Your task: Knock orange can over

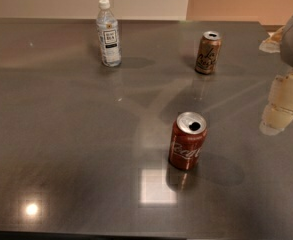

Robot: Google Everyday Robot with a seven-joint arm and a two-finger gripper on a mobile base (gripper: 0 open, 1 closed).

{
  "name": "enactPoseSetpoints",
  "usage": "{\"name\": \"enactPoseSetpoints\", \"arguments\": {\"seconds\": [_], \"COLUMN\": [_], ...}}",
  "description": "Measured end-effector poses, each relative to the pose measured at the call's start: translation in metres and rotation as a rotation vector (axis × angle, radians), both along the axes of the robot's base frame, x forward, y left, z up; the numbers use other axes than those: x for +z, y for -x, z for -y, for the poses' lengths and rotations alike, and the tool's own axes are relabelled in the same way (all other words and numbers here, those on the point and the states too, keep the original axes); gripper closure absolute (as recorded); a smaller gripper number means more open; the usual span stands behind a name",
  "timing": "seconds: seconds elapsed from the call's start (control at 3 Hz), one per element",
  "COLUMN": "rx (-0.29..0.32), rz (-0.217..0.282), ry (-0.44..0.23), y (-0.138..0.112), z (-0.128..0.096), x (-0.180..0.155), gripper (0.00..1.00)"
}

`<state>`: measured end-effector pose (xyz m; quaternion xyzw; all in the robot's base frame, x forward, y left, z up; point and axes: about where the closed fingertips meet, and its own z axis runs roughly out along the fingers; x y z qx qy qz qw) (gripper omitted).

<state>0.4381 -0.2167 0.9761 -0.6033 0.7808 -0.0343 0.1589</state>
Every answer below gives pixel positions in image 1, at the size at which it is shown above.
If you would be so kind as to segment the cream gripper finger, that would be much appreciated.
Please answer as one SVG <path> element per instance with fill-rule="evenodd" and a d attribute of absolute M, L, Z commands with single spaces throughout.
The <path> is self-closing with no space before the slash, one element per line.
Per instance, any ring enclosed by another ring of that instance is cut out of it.
<path fill-rule="evenodd" d="M 280 44 L 283 36 L 284 27 L 280 27 L 272 33 L 267 39 L 263 40 L 259 49 L 266 53 L 279 53 Z"/>
<path fill-rule="evenodd" d="M 260 131 L 274 136 L 293 121 L 293 70 L 285 76 L 277 75 L 272 82 L 268 104 L 264 108 Z"/>

